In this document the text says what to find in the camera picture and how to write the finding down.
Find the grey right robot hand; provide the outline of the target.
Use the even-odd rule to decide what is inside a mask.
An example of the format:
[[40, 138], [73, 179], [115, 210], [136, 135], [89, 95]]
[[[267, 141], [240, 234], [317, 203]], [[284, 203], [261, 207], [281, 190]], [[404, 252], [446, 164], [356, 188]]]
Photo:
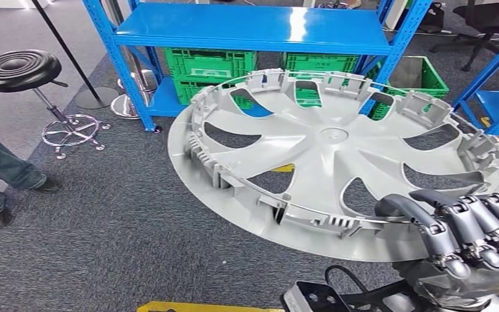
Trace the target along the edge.
[[407, 217], [428, 252], [393, 265], [404, 289], [383, 295], [388, 311], [499, 311], [499, 193], [421, 189], [385, 196], [375, 211]]

